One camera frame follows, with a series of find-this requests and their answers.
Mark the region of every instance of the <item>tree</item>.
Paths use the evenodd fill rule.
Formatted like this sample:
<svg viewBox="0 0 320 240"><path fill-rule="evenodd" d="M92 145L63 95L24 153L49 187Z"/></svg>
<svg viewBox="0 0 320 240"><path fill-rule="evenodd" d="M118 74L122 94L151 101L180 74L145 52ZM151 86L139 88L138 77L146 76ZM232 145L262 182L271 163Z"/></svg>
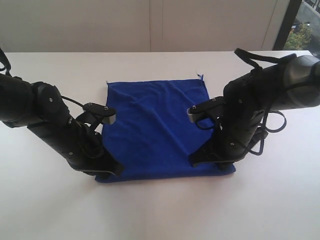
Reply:
<svg viewBox="0 0 320 240"><path fill-rule="evenodd" d="M311 41L312 29L301 23L296 33L292 30L284 45L284 50L305 50Z"/></svg>

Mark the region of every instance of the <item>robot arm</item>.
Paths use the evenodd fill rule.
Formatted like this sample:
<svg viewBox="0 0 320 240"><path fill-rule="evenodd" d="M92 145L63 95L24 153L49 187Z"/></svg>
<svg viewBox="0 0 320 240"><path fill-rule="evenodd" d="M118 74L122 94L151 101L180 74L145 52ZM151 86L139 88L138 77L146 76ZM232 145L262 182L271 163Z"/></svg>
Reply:
<svg viewBox="0 0 320 240"><path fill-rule="evenodd" d="M84 113L74 119L63 98L76 103L74 100L61 96L50 84L30 84L11 77L10 63L1 49L0 62L4 65L0 70L6 70L5 75L0 73L0 121L10 128L27 126L77 171L103 178L121 174L123 166L104 148L102 136L95 131L99 124L116 120L115 109L77 103Z"/></svg>
<svg viewBox="0 0 320 240"><path fill-rule="evenodd" d="M247 153L261 155L268 133L269 113L279 110L315 107L320 104L320 61L314 56L295 54L283 58L264 57L237 49L235 53L254 69L229 82L223 96L194 105L187 110L191 122L210 118L211 138L189 156L192 166L216 163L220 168L237 162ZM276 63L262 69L255 61ZM252 148L260 142L260 150Z"/></svg>

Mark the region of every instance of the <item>microfiber towel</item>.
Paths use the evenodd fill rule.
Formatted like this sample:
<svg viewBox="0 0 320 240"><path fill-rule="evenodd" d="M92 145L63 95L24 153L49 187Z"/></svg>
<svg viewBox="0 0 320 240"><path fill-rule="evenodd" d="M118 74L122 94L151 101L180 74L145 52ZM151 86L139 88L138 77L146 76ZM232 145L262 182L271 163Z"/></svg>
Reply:
<svg viewBox="0 0 320 240"><path fill-rule="evenodd" d="M187 109L209 95L203 81L159 80L107 83L107 105L116 109L116 121L102 129L104 146L124 165L120 177L96 177L100 183L233 173L214 163L192 167L188 155L211 137L189 121ZM212 123L201 122L210 126Z"/></svg>

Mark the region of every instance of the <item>tabletop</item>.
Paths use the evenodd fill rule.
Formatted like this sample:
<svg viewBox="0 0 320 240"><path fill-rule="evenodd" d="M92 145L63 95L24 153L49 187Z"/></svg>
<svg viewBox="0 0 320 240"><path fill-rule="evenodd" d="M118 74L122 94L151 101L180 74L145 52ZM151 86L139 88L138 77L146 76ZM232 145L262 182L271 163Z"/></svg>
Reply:
<svg viewBox="0 0 320 240"><path fill-rule="evenodd" d="M261 55L282 57L286 51ZM298 55L310 54L299 51ZM232 52L8 53L12 75L56 85L81 103L105 104L108 82L183 80L204 74L221 96L251 67ZM82 110L66 102L75 117ZM0 123L3 240L315 240L320 236L320 108L283 111L262 156L228 176L100 184L25 127ZM268 126L282 124L270 116Z"/></svg>

